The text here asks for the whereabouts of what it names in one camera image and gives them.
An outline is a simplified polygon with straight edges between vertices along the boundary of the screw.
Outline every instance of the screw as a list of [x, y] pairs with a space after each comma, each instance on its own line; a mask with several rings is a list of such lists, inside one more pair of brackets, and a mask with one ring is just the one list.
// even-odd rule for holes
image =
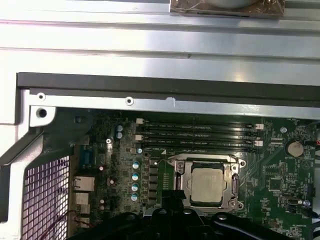
[[189, 215], [192, 213], [192, 211], [190, 209], [185, 209], [185, 210], [183, 210], [183, 213], [186, 215]]
[[285, 134], [287, 131], [288, 131], [288, 129], [284, 126], [282, 128], [280, 128], [280, 132], [283, 134]]
[[224, 221], [224, 220], [227, 220], [227, 216], [220, 214], [220, 215], [218, 215], [218, 219], [221, 221]]
[[311, 202], [309, 200], [304, 200], [303, 205], [305, 205], [306, 207], [309, 207], [311, 205]]

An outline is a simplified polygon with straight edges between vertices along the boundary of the ram slot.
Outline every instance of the ram slot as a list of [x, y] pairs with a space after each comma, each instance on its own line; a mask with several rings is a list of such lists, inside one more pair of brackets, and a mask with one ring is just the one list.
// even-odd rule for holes
[[[166, 122], [166, 121], [148, 121], [144, 122], [146, 126], [194, 126], [192, 123], [175, 123], [175, 122]], [[203, 127], [227, 127], [227, 128], [245, 128], [245, 129], [254, 129], [254, 125], [251, 123], [236, 123], [236, 122], [217, 122], [211, 124], [197, 124], [197, 126]]]
[[245, 147], [252, 147], [254, 145], [253, 142], [248, 140], [233, 140], [230, 141], [225, 139], [224, 141], [214, 140], [214, 141], [207, 141], [207, 140], [181, 140], [181, 139], [143, 139], [143, 144], [170, 144], [174, 146], [179, 145], [195, 145], [195, 146], [238, 146], [244, 145]]
[[171, 152], [181, 152], [181, 153], [199, 153], [199, 154], [205, 154], [205, 153], [217, 153], [217, 152], [245, 152], [245, 153], [255, 153], [256, 149], [252, 147], [238, 147], [238, 146], [188, 146], [188, 147], [174, 147], [172, 148], [172, 145], [164, 146], [164, 145], [156, 145], [156, 144], [144, 144], [143, 148], [146, 151], [153, 151], [155, 149], [157, 150], [166, 150], [167, 153]]
[[216, 133], [227, 135], [243, 135], [243, 136], [255, 136], [257, 132], [248, 128], [235, 128], [235, 127], [212, 127], [212, 126], [198, 126], [198, 125], [185, 125], [185, 126], [145, 126], [143, 125], [140, 130], [142, 132], [183, 132], [183, 133]]
[[168, 131], [143, 131], [138, 134], [143, 135], [143, 139], [206, 139], [206, 140], [255, 140], [256, 136], [230, 135], [211, 132], [193, 133], [193, 132], [168, 132]]

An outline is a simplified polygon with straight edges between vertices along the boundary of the silver metal surface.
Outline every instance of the silver metal surface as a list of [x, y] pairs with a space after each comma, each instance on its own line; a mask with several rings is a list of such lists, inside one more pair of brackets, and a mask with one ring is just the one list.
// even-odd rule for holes
[[[20, 93], [20, 119], [18, 125], [0, 125], [0, 133], [2, 136], [5, 136], [5, 140], [1, 141], [0, 144], [0, 157], [17, 141], [19, 141], [23, 136], [27, 134], [29, 131], [29, 123], [30, 123], [30, 105], [29, 105], [29, 90], [23, 90]], [[10, 99], [4, 99], [4, 103], [8, 103], [10, 105]]]
[[280, 132], [283, 134], [285, 134], [287, 131], [288, 131], [288, 129], [284, 126], [280, 128]]
[[8, 221], [0, 223], [2, 239], [18, 240], [22, 238], [25, 169], [41, 154], [42, 150], [43, 136], [41, 135], [11, 164]]
[[30, 127], [40, 127], [50, 124], [55, 119], [56, 112], [57, 108], [54, 106], [31, 106]]
[[53, 96], [47, 95], [45, 101], [39, 101], [36, 95], [30, 95], [31, 105], [71, 107], [85, 109], [133, 110], [169, 113], [195, 113], [216, 115], [265, 116], [276, 118], [320, 119], [320, 109], [316, 107], [267, 106], [250, 104], [233, 104], [217, 102], [177, 101], [139, 99], [131, 106], [124, 98]]
[[[185, 208], [200, 209], [204, 213], [218, 213], [218, 212], [231, 212], [237, 211], [244, 207], [243, 203], [238, 201], [238, 178], [239, 169], [243, 168], [246, 162], [242, 159], [230, 155], [213, 155], [213, 154], [188, 154], [182, 153], [169, 157], [168, 164], [174, 167], [174, 171], [179, 173], [174, 179], [174, 187], [177, 186], [178, 190], [184, 190], [186, 199], [183, 200]], [[192, 188], [194, 181], [194, 174], [192, 167], [194, 164], [220, 164], [223, 165], [223, 174], [221, 175], [222, 182], [225, 183], [225, 188], [222, 189], [221, 205], [218, 207], [205, 207], [193, 205]]]
[[[15, 38], [17, 32], [27, 38]], [[172, 31], [0, 24], [0, 47], [73, 51], [130, 51], [196, 55], [320, 58], [320, 38], [220, 31]]]

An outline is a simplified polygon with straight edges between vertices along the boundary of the cpu socket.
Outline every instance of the cpu socket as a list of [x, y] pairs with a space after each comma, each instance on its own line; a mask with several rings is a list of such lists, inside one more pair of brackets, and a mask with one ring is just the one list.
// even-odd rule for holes
[[184, 190], [185, 207], [204, 213], [243, 209], [238, 187], [244, 160], [233, 155], [182, 153], [170, 157], [168, 163], [174, 167], [174, 189]]

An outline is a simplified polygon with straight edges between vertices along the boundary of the wire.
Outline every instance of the wire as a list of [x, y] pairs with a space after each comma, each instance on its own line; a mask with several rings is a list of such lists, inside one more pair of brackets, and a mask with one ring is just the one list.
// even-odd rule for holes
[[62, 219], [64, 219], [65, 216], [67, 216], [69, 213], [75, 213], [75, 210], [69, 210], [63, 215], [59, 216], [51, 225], [43, 232], [43, 234], [40, 236], [39, 240], [44, 240], [48, 233], [55, 227], [55, 225], [60, 222]]
[[87, 226], [89, 226], [89, 228], [93, 228], [93, 227], [94, 227], [92, 224], [86, 223], [85, 221], [81, 221], [81, 220], [78, 220], [78, 219], [76, 219], [76, 218], [74, 218], [73, 221], [75, 221], [75, 222], [78, 223], [78, 224], [87, 225]]
[[192, 9], [195, 9], [196, 7], [198, 7], [200, 4], [203, 4], [203, 2], [198, 2], [196, 5], [193, 5], [192, 7], [190, 8], [179, 8], [179, 7], [175, 7], [175, 6], [172, 6], [171, 8], [179, 13], [185, 13], [189, 10], [192, 10]]

